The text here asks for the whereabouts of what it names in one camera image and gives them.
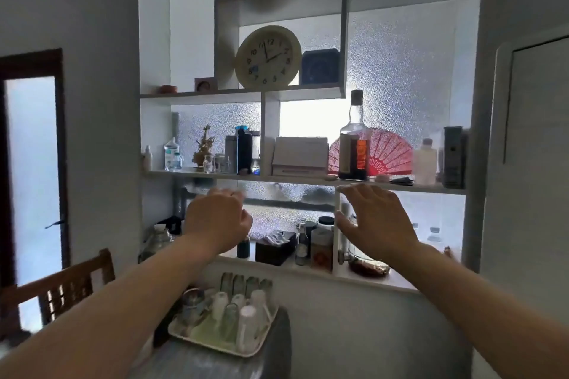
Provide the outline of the cluster of upturned cups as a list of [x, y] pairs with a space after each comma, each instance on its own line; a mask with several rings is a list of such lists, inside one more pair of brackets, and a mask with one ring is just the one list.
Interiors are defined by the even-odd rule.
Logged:
[[190, 288], [183, 293], [168, 334], [250, 358], [263, 346], [278, 310], [272, 280], [224, 273], [217, 288]]

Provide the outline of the red folding fan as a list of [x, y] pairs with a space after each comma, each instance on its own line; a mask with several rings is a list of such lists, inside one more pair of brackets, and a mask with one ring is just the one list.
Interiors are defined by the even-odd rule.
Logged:
[[[381, 174], [410, 175], [413, 149], [408, 141], [394, 132], [381, 128], [369, 128], [368, 179]], [[339, 138], [329, 148], [328, 171], [338, 176]]]

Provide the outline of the grey canister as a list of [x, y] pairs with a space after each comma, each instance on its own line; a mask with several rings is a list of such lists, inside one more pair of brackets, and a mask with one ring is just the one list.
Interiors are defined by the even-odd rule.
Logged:
[[225, 137], [225, 158], [226, 172], [228, 174], [237, 174], [237, 136], [228, 135]]

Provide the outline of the blue box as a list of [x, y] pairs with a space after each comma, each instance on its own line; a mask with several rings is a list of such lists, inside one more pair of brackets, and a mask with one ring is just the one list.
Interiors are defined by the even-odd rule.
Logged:
[[340, 52], [337, 48], [303, 52], [299, 84], [324, 85], [340, 81]]

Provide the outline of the wooden chair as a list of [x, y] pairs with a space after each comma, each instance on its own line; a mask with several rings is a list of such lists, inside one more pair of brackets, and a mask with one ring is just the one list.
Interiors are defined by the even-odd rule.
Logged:
[[103, 284], [115, 280], [108, 248], [87, 261], [24, 285], [0, 288], [0, 341], [30, 334], [20, 324], [19, 306], [38, 300], [42, 325], [48, 325], [93, 294], [92, 273], [102, 273]]

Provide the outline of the white drying tray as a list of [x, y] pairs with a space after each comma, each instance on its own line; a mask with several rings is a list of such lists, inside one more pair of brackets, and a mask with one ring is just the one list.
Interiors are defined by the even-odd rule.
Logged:
[[243, 294], [229, 303], [227, 293], [218, 292], [197, 322], [197, 307], [183, 307], [168, 325], [168, 333], [219, 352], [252, 357], [263, 346], [279, 311], [279, 305], [270, 303], [264, 291], [256, 290], [253, 296], [260, 296], [257, 303], [250, 304]]

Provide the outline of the white panel door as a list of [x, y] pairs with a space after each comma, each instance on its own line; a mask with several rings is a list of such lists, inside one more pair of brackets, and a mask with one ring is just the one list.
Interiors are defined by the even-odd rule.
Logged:
[[496, 52], [480, 272], [569, 304], [569, 23]]

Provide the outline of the person's left forearm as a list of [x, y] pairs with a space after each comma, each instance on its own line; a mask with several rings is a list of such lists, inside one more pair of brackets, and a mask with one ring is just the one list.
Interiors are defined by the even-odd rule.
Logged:
[[0, 379], [125, 379], [185, 288], [219, 253], [181, 237], [87, 297], [0, 360]]

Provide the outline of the jar with black lid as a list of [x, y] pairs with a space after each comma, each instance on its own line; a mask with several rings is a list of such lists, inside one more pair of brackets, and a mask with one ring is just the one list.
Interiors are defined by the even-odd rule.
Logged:
[[311, 268], [332, 272], [334, 224], [334, 217], [318, 218], [317, 225], [311, 232]]

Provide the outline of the white plastic bottle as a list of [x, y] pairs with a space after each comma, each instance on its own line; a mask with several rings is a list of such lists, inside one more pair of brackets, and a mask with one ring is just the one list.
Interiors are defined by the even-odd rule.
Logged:
[[432, 139], [424, 138], [419, 148], [412, 153], [412, 174], [419, 186], [434, 186], [437, 182], [437, 150]]

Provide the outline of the tall dark box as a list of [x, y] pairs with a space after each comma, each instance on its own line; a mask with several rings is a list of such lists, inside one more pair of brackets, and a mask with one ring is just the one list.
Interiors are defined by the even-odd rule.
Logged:
[[462, 126], [444, 127], [442, 183], [445, 188], [464, 188], [467, 143], [467, 129]]

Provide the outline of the person's right forearm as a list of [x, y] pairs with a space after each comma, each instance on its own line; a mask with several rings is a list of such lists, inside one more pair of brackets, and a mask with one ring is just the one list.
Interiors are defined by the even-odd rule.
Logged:
[[501, 379], [569, 379], [569, 328], [418, 241], [389, 264], [453, 325]]

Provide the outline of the dark framed glass door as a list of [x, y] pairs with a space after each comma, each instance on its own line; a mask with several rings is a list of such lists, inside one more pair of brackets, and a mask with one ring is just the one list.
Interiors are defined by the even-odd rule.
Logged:
[[0, 329], [41, 327], [7, 289], [71, 265], [62, 48], [0, 57]]

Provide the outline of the person's right hand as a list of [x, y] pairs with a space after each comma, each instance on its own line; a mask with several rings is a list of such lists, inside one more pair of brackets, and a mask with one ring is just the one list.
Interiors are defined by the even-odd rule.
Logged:
[[403, 273], [421, 244], [398, 196], [365, 183], [338, 188], [356, 216], [356, 247], [374, 260]]

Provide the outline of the dark blue tumbler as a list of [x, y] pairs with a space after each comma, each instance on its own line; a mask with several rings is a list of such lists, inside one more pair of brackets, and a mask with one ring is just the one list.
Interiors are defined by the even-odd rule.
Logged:
[[253, 139], [246, 125], [236, 128], [237, 132], [237, 174], [251, 174]]

